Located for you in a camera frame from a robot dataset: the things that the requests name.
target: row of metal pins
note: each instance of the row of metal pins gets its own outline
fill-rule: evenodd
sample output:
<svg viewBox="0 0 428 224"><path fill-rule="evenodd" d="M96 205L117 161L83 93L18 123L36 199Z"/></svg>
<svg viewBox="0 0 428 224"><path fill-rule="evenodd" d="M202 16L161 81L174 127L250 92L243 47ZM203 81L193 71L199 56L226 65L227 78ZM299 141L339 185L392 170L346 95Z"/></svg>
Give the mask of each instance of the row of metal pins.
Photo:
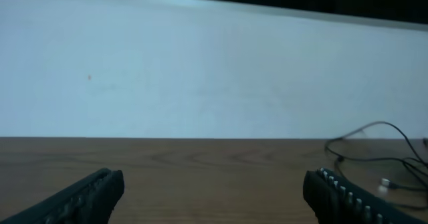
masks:
<svg viewBox="0 0 428 224"><path fill-rule="evenodd" d="M362 201L359 198L356 198L354 201L354 193L352 192L346 192L346 188L343 186L339 186L338 181L334 180L334 177L329 177L328 173L324 170L324 168L321 168L318 170L318 173L322 175L324 180L333 188L339 191L340 198L344 201L345 205L348 208L352 208L355 215L360 215L362 212ZM364 212L362 214L362 219L365 223L372 223L372 212L370 206L364 207ZM376 224L383 224L383 216L381 214L376 215Z"/></svg>

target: tangled cable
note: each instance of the tangled cable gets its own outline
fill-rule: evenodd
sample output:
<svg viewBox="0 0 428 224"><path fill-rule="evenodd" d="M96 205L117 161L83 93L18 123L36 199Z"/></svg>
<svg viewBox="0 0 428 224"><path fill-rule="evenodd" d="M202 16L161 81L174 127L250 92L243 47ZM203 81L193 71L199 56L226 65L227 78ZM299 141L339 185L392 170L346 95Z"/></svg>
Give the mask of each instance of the tangled cable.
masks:
<svg viewBox="0 0 428 224"><path fill-rule="evenodd" d="M413 151L413 154L415 154L416 158L412 158L412 157L407 157L407 158L395 158L395 157L385 157L385 158L352 158L352 157L348 157L348 156L344 156L342 154L339 154L335 151L333 151L330 148L330 145L334 142L338 142L341 140L344 140L346 138L348 138L349 136L352 136L360 131L363 131L366 128L369 128L371 126L377 125L377 124L386 124L389 126L392 126L393 128L395 128L398 132L400 132L400 134L404 137L404 139L406 140L406 143L409 145L410 149ZM334 138L331 140L328 140L326 142L326 144L324 145L324 150L326 152L330 152L334 155L337 156L337 159L334 161L334 168L339 172L340 175L342 175L343 178L346 179L346 177L343 175L343 172L340 170L339 165L340 163L344 162L345 160L352 160L352 161L360 161L360 162L372 162L372 161L384 161L384 160L391 160L391 161L398 161L401 162L403 164L403 166L418 180L419 183L421 183L421 185L423 186L423 188L415 188L415 187L406 187L406 186L402 186L402 185L398 185L396 183L390 182L390 180L386 180L383 179L382 180L382 185L390 188L390 189L404 189L404 190L408 190L408 191L423 191L425 193L428 193L428 184L416 173L419 173L420 175L424 176L424 177L428 177L427 173L424 173L423 171L419 170L415 165L411 164L409 162L409 160L417 162L419 164L422 164L425 168L427 168L428 170L428 163L426 163L425 161L423 161L423 159L417 154L416 150L413 148L412 144L410 143L409 139L407 138L407 136L403 133L403 131L401 131L398 127L396 127L395 125L385 122L385 121L376 121L376 122L372 122L370 124L366 124L363 127L360 127L352 132L349 132L348 134L345 134L341 137L338 138ZM398 203L390 203L394 206L397 207L403 207L403 208L408 208L408 209L413 209L413 210L426 210L428 209L428 204L427 206L424 207L415 207L412 205L404 205L404 204L398 204Z"/></svg>

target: white backdrop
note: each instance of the white backdrop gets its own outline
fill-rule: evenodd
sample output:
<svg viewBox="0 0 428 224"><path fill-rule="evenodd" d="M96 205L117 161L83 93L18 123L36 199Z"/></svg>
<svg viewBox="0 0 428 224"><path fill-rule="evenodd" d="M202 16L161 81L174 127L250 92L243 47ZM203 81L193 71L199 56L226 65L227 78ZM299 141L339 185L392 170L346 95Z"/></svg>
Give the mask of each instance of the white backdrop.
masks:
<svg viewBox="0 0 428 224"><path fill-rule="evenodd" d="M428 33L119 0L0 0L0 136L428 136ZM388 127L370 138L399 138Z"/></svg>

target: wood grain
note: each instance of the wood grain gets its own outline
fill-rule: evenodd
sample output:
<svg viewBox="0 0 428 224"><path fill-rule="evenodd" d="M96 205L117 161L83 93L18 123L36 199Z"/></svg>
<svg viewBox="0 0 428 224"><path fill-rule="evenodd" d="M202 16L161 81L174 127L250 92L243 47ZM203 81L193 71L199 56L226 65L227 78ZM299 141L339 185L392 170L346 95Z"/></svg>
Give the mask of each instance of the wood grain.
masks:
<svg viewBox="0 0 428 224"><path fill-rule="evenodd" d="M421 141L413 140L427 156ZM324 140L0 138L0 219L102 168L121 169L125 194L110 223L317 223L303 200L308 170L332 168ZM358 157L412 156L402 140L335 145ZM399 163L345 162L354 183L377 195L379 179L415 185ZM387 200L426 205L392 191ZM428 221L427 212L408 212Z"/></svg>

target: white panel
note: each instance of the white panel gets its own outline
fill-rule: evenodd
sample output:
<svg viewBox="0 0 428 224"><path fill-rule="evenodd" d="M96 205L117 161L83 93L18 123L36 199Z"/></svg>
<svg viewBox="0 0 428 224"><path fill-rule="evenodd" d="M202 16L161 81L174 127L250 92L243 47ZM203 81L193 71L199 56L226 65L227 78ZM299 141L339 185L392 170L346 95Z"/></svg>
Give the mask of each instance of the white panel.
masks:
<svg viewBox="0 0 428 224"><path fill-rule="evenodd" d="M421 138L427 60L424 31L0 0L0 135L329 138L386 120ZM399 137L387 127L367 136Z"/></svg>

